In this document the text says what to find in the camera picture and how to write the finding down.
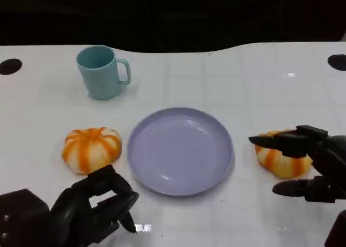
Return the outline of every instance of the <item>cup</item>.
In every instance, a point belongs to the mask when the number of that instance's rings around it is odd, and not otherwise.
[[[114,51],[105,45],[94,45],[78,53],[77,65],[90,97],[110,99],[121,93],[120,85],[131,82],[131,69],[126,59],[117,59]],[[125,65],[128,80],[120,81],[117,62]]]

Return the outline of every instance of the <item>purple plate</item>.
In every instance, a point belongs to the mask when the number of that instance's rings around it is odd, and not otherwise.
[[[231,137],[206,113],[171,108],[153,113],[133,130],[130,167],[145,186],[172,196],[194,195],[218,184],[234,163]]]

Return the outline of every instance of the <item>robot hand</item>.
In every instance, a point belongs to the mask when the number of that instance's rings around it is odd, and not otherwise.
[[[92,208],[89,198],[116,195]],[[29,190],[0,196],[0,245],[9,247],[84,247],[119,228],[136,232],[129,210],[139,195],[111,165],[65,189],[53,208]]]
[[[290,197],[305,197],[310,202],[334,203],[346,199],[346,136],[328,136],[328,132],[308,125],[273,136],[253,136],[249,140],[258,146],[282,151],[284,156],[309,155],[312,165],[322,175],[314,179],[280,182],[273,192]],[[346,246],[344,231],[346,210],[341,212],[325,242],[326,247]]]

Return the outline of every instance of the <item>white table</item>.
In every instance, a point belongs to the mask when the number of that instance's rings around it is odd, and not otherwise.
[[[248,44],[200,54],[116,50],[129,60],[133,78],[126,92],[109,101],[87,96],[75,64],[84,47],[0,47],[0,62],[23,61],[19,72],[0,76],[0,193],[28,188],[51,207],[82,178],[60,157],[67,133],[108,126],[124,140],[114,167],[140,193],[132,215],[137,224],[151,224],[151,232],[119,229],[102,246],[323,246],[346,203],[273,194],[280,180],[258,165],[247,137],[299,124],[346,134],[346,72],[327,64],[328,56],[346,52],[346,43]],[[232,175],[196,197],[156,194],[129,171],[130,132],[148,114],[170,106],[212,114],[234,140]],[[311,170],[308,177],[315,174]]]

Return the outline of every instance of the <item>toy pumpkin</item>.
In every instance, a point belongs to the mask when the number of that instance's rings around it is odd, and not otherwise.
[[[283,131],[271,131],[265,135],[275,135]],[[306,156],[304,158],[291,158],[283,156],[275,149],[267,149],[255,145],[257,160],[267,170],[282,178],[294,178],[305,174],[311,167],[312,160]]]
[[[117,160],[121,152],[117,131],[102,127],[70,132],[61,156],[73,172],[89,174]]]

